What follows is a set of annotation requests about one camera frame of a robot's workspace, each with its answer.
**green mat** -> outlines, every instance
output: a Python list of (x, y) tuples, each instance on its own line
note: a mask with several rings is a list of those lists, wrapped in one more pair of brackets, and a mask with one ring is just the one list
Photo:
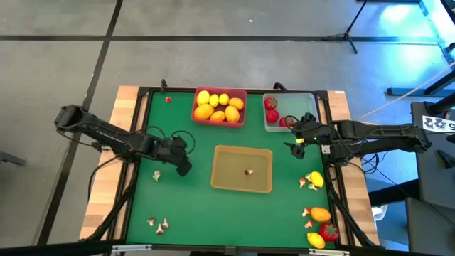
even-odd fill
[[(166, 103), (165, 97), (172, 97)], [(299, 188), (299, 179), (308, 172), (323, 173), (317, 146), (306, 147), (304, 160), (291, 155), (283, 142), (295, 142), (290, 132), (266, 132), (262, 95), (249, 95), (245, 125), (235, 129), (200, 125), (191, 119), (194, 94), (154, 92), (149, 125), (162, 128), (166, 136), (180, 129), (196, 138), (191, 153), (193, 168), (180, 177), (176, 167), (143, 160), (139, 167), (128, 243), (173, 245), (226, 245), (255, 247), (311, 247), (308, 232), (318, 232), (320, 223), (305, 229), (311, 219), (301, 216), (304, 207), (328, 208), (325, 187), (317, 191)], [(191, 138), (181, 134), (191, 148)], [(213, 154), (217, 145), (270, 149), (273, 152), (273, 184), (270, 193), (227, 191), (210, 185)], [(159, 182), (152, 178), (159, 170)], [(151, 227), (147, 219), (155, 217)], [(156, 235), (157, 223), (167, 218), (169, 229)], [(334, 248), (329, 243), (326, 248)]]

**gray floor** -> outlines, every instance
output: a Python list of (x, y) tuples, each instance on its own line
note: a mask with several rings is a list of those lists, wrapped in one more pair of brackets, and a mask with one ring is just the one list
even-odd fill
[[(0, 34), (104, 35), (114, 5), (3, 0)], [(342, 32), (359, 7), (354, 0), (130, 0), (114, 34), (324, 36)], [(432, 37), (433, 31), (416, 4), (368, 4), (352, 35)], [(68, 145), (53, 120), (61, 106), (82, 102), (101, 45), (0, 41), (0, 150), (28, 159), (25, 167), (0, 164), (0, 247), (33, 243)], [(268, 88), (280, 81), (288, 88), (345, 90), (358, 118), (394, 99), (387, 87), (416, 87), (447, 66), (438, 45), (356, 45), (358, 55), (347, 43), (112, 42), (90, 111), (108, 119), (119, 85), (157, 86), (166, 78), (170, 86)], [(406, 98), (365, 120), (410, 122), (410, 103), (423, 100)], [(98, 159), (79, 147), (50, 242), (77, 240)], [(380, 169), (395, 182), (417, 176), (414, 154), (404, 152), (390, 152)]]

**wooden table frame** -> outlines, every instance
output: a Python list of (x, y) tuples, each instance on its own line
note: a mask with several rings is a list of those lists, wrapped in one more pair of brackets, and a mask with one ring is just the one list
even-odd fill
[[(141, 104), (136, 106), (138, 100), (139, 87), (137, 86), (120, 86), (117, 98), (115, 100), (114, 109), (110, 118), (110, 123), (116, 125), (125, 130), (138, 130), (142, 127), (144, 115), (146, 111), (147, 101), (142, 100)], [(333, 120), (350, 119), (350, 113), (348, 109), (348, 102), (346, 95), (342, 91), (328, 91), (328, 102), (330, 104), (330, 114)], [(324, 107), (323, 100), (318, 100), (319, 112), (321, 114), (321, 122), (327, 123), (326, 109)], [(133, 123), (133, 113), (135, 108), (138, 108), (139, 118)], [(104, 151), (100, 157), (100, 163), (105, 162), (113, 157), (111, 151)], [(353, 163), (360, 165), (360, 159), (353, 159)], [(126, 176), (123, 177), (124, 184), (128, 184), (131, 178), (133, 164), (127, 164), (124, 168), (127, 168)], [(100, 169), (93, 182), (92, 193), (90, 196), (87, 210), (85, 213), (84, 222), (82, 224), (82, 230), (80, 232), (80, 238), (86, 238), (91, 235), (97, 226), (105, 219), (107, 214), (114, 205), (115, 198), (119, 192), (119, 181), (121, 179), (122, 162), (115, 160), (104, 168)], [(342, 167), (342, 179), (344, 182), (344, 190), (348, 202), (348, 209), (350, 214), (353, 216), (359, 227), (363, 232), (372, 240), (375, 244), (379, 245), (378, 234), (373, 220), (373, 214), (371, 212), (371, 205), (368, 198), (368, 190), (366, 188), (364, 173), (358, 170), (355, 166), (344, 166)], [(335, 170), (331, 168), (332, 177), (336, 176)], [(333, 182), (336, 191), (339, 193), (338, 183)], [(124, 214), (126, 204), (120, 211), (114, 230), (111, 230), (110, 236), (113, 239), (120, 239), (122, 237), (122, 228), (124, 225)], [(338, 227), (340, 230), (340, 238), (342, 245), (348, 245), (348, 234), (346, 232), (345, 222), (343, 216), (336, 210), (336, 219), (338, 221)]]

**sticker label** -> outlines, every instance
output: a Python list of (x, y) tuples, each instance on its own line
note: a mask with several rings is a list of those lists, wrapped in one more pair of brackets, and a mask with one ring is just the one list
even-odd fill
[(455, 132), (455, 121), (439, 118), (422, 116), (423, 129), (432, 132)]

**clear plastic container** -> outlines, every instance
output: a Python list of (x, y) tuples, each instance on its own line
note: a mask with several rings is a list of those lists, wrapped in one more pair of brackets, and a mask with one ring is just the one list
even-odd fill
[(275, 110), (279, 113), (278, 121), (273, 124), (268, 123), (265, 120), (268, 110), (265, 109), (264, 105), (262, 106), (264, 110), (264, 127), (268, 132), (290, 132), (291, 130), (287, 127), (279, 126), (279, 120), (287, 115), (293, 115), (300, 119), (305, 113), (310, 112), (316, 117), (317, 121), (319, 120), (314, 95), (311, 93), (266, 93), (262, 97), (263, 104), (268, 97), (277, 99), (278, 105)]
[(272, 191), (272, 152), (239, 146), (218, 145), (213, 157), (214, 188), (255, 193)]
[[(232, 123), (226, 121), (226, 119), (222, 122), (219, 121), (210, 121), (209, 119), (195, 119), (193, 116), (194, 110), (198, 107), (198, 104), (196, 103), (196, 98), (198, 96), (198, 93), (200, 91), (207, 90), (210, 95), (212, 94), (217, 94), (220, 96), (221, 94), (225, 93), (229, 98), (234, 98), (237, 97), (243, 101), (243, 108), (239, 110), (240, 118), (239, 122)], [(223, 106), (221, 104), (218, 104), (218, 106), (215, 108), (216, 111), (225, 111), (227, 105)], [(227, 88), (218, 88), (218, 87), (197, 87), (196, 88), (196, 93), (194, 94), (194, 101), (193, 101), (193, 109), (191, 110), (191, 119), (198, 123), (198, 124), (209, 124), (209, 125), (219, 125), (219, 126), (224, 126), (224, 127), (234, 127), (234, 128), (240, 128), (244, 123), (245, 123), (245, 118), (247, 116), (247, 92), (244, 90), (238, 90), (238, 89), (227, 89)]]

